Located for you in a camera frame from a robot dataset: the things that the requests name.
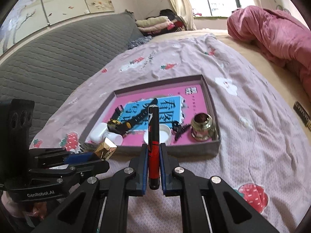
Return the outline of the pink strawberry bedsheet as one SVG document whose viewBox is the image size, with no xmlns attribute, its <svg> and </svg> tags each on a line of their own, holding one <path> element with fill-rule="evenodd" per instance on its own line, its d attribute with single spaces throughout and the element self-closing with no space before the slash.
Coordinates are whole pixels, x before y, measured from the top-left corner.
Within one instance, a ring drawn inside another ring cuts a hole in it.
<svg viewBox="0 0 311 233">
<path fill-rule="evenodd" d="M 184 158 L 197 176 L 220 176 L 233 189 L 253 183 L 268 203 L 263 216 L 279 232 L 294 232 L 310 207 L 310 144 L 296 114 L 238 52 L 208 34 L 128 50 L 79 86 L 35 136 L 58 147 L 81 134 L 109 93 L 162 79 L 202 75 L 215 103 L 220 151 Z"/>
</svg>

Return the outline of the beige mattress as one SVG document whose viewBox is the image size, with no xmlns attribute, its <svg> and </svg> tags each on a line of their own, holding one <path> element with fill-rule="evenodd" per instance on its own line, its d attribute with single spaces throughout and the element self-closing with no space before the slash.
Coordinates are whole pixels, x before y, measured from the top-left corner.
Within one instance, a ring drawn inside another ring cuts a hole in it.
<svg viewBox="0 0 311 233">
<path fill-rule="evenodd" d="M 274 89 L 283 97 L 284 101 L 293 109 L 294 102 L 298 101 L 310 113 L 310 101 L 305 93 L 299 79 L 289 71 L 280 68 L 268 61 L 260 49 L 254 45 L 234 40 L 226 30 L 194 30 L 186 32 L 175 32 L 155 37 L 148 45 L 162 43 L 165 41 L 179 41 L 188 38 L 196 38 L 210 35 L 216 40 L 231 47 L 242 55 L 252 66 L 270 83 Z"/>
</svg>

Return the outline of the blossom wall painting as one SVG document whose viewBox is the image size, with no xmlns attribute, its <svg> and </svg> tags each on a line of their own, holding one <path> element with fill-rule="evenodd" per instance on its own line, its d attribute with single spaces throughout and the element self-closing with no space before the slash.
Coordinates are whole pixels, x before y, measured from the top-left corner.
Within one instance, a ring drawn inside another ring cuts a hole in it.
<svg viewBox="0 0 311 233">
<path fill-rule="evenodd" d="M 18 0 L 1 26 L 1 54 L 42 28 L 105 12 L 114 12 L 111 0 Z"/>
</svg>

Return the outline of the folded clothes pile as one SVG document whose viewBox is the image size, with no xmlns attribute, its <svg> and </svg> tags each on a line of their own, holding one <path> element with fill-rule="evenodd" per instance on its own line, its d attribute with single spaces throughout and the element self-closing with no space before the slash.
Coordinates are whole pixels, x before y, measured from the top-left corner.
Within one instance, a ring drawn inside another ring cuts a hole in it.
<svg viewBox="0 0 311 233">
<path fill-rule="evenodd" d="M 159 16 L 135 21 L 144 36 L 158 36 L 167 33 L 186 31 L 183 20 L 171 9 L 161 10 Z"/>
</svg>

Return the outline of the white plastic lid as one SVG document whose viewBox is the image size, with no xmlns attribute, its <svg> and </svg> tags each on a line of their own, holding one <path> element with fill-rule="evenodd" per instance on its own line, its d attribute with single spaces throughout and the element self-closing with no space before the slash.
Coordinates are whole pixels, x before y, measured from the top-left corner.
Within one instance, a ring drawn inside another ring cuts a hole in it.
<svg viewBox="0 0 311 233">
<path fill-rule="evenodd" d="M 144 135 L 143 135 L 143 140 L 147 144 L 148 143 L 148 129 L 145 130 Z M 165 124 L 160 124 L 159 125 L 159 143 L 165 143 L 166 145 L 169 145 L 172 140 L 172 134 L 171 134 L 171 129 L 169 126 Z"/>
</svg>

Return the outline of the dark patterned cloth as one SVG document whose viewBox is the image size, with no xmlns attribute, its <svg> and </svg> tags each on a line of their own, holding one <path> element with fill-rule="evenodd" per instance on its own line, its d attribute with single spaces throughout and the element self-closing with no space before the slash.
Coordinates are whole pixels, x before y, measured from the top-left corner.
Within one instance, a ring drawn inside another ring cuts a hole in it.
<svg viewBox="0 0 311 233">
<path fill-rule="evenodd" d="M 129 44 L 128 44 L 128 49 L 131 50 L 135 47 L 139 47 L 139 46 L 142 46 L 146 43 L 149 43 L 149 41 L 152 40 L 152 36 L 143 36 L 143 37 L 139 37 L 133 41 L 131 41 Z"/>
</svg>

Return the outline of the red black tube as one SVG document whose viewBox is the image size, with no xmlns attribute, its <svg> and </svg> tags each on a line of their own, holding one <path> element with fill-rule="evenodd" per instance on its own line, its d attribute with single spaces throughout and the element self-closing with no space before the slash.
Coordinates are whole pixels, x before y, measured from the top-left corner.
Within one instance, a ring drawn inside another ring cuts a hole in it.
<svg viewBox="0 0 311 233">
<path fill-rule="evenodd" d="M 159 143 L 159 108 L 148 108 L 148 169 L 149 187 L 157 190 L 160 186 L 160 143 Z"/>
</svg>

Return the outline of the black yellow wristwatch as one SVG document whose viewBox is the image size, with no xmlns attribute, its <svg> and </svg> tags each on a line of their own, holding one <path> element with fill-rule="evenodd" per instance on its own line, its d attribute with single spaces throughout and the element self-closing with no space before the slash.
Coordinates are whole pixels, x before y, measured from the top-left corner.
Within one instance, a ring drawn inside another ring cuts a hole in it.
<svg viewBox="0 0 311 233">
<path fill-rule="evenodd" d="M 130 129 L 132 129 L 135 125 L 140 124 L 145 117 L 148 115 L 148 108 L 151 105 L 156 105 L 158 100 L 154 98 L 151 103 L 146 104 L 144 108 L 138 113 L 138 115 L 133 116 L 130 119 L 127 119 L 123 122 L 119 120 L 121 116 L 121 111 L 124 110 L 123 106 L 118 106 L 112 115 L 112 117 L 107 122 L 107 127 L 110 132 L 119 134 L 121 136 L 125 135 Z"/>
</svg>

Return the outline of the pink blue book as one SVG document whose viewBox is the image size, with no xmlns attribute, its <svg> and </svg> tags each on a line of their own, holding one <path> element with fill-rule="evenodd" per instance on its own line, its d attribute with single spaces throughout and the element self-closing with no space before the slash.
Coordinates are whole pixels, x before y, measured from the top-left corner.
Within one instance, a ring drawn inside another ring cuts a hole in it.
<svg viewBox="0 0 311 233">
<path fill-rule="evenodd" d="M 198 113 L 211 113 L 208 96 L 199 82 L 168 85 L 167 87 L 150 87 L 143 91 L 129 91 L 125 94 L 115 94 L 108 101 L 108 106 L 102 111 L 99 122 L 106 123 L 118 107 L 121 114 L 118 121 L 131 119 L 149 104 L 158 99 L 159 122 L 172 127 L 173 121 L 182 125 L 190 124 Z"/>
</svg>

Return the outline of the black mattress label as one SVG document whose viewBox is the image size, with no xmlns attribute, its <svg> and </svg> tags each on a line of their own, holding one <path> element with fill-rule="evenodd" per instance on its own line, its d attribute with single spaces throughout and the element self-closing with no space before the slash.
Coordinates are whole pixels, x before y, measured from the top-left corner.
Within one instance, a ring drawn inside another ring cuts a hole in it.
<svg viewBox="0 0 311 233">
<path fill-rule="evenodd" d="M 295 102 L 293 110 L 300 117 L 304 126 L 311 130 L 310 115 L 308 115 L 307 111 L 303 108 L 303 106 L 299 102 Z"/>
</svg>

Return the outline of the grey quilted headboard cover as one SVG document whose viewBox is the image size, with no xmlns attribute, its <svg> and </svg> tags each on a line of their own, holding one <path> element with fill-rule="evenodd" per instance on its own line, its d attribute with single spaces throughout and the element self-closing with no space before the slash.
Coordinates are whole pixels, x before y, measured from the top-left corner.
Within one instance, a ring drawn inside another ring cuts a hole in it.
<svg viewBox="0 0 311 233">
<path fill-rule="evenodd" d="M 1 100 L 35 102 L 30 139 L 71 93 L 141 37 L 135 16 L 97 16 L 73 22 L 30 41 L 1 63 Z"/>
</svg>

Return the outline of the brass glass jar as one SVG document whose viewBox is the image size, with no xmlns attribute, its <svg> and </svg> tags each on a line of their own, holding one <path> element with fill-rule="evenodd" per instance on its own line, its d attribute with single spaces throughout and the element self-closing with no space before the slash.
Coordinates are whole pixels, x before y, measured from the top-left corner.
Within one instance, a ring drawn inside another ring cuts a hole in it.
<svg viewBox="0 0 311 233">
<path fill-rule="evenodd" d="M 198 113 L 191 120 L 191 135 L 199 141 L 204 142 L 215 136 L 214 119 L 206 113 Z"/>
</svg>

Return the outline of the small white pill bottle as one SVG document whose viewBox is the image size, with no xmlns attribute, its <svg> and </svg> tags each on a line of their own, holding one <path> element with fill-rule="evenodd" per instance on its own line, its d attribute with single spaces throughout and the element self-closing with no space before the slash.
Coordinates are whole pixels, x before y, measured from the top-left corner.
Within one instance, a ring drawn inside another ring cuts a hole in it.
<svg viewBox="0 0 311 233">
<path fill-rule="evenodd" d="M 104 138 L 108 138 L 109 140 L 111 140 L 111 142 L 113 142 L 117 146 L 120 146 L 123 143 L 122 135 L 112 133 L 109 131 L 104 134 Z"/>
</svg>

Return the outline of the black gold small box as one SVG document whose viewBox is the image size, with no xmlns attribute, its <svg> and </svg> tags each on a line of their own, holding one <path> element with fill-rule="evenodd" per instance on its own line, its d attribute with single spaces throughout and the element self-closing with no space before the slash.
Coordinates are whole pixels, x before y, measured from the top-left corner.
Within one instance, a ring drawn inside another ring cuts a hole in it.
<svg viewBox="0 0 311 233">
<path fill-rule="evenodd" d="M 94 153 L 102 160 L 108 160 L 116 151 L 117 145 L 109 138 L 105 137 L 104 141 L 96 148 Z"/>
</svg>

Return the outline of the pink quilted blanket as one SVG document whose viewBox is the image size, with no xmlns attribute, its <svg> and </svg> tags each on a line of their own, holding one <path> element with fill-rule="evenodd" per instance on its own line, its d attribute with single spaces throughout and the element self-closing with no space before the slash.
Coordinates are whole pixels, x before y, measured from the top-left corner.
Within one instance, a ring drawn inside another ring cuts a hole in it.
<svg viewBox="0 0 311 233">
<path fill-rule="evenodd" d="M 227 19 L 228 34 L 253 43 L 275 65 L 295 74 L 310 96 L 310 30 L 281 10 L 248 6 Z"/>
</svg>

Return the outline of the black hair clip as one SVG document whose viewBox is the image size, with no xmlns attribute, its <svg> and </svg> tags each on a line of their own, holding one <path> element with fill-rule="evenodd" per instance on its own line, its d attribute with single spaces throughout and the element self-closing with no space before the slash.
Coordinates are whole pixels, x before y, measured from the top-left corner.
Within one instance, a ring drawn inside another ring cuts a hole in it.
<svg viewBox="0 0 311 233">
<path fill-rule="evenodd" d="M 190 124 L 181 125 L 178 121 L 172 122 L 172 130 L 175 134 L 175 142 L 191 127 Z"/>
</svg>

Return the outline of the grey cardboard box tray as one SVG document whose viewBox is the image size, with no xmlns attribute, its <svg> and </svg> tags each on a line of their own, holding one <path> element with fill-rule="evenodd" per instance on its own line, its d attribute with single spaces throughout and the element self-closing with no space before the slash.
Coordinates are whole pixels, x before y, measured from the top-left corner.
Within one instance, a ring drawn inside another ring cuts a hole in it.
<svg viewBox="0 0 311 233">
<path fill-rule="evenodd" d="M 216 156 L 221 134 L 208 84 L 203 75 L 165 79 L 114 90 L 80 136 L 86 150 L 105 138 L 120 154 L 135 155 L 158 137 L 176 157 Z"/>
</svg>

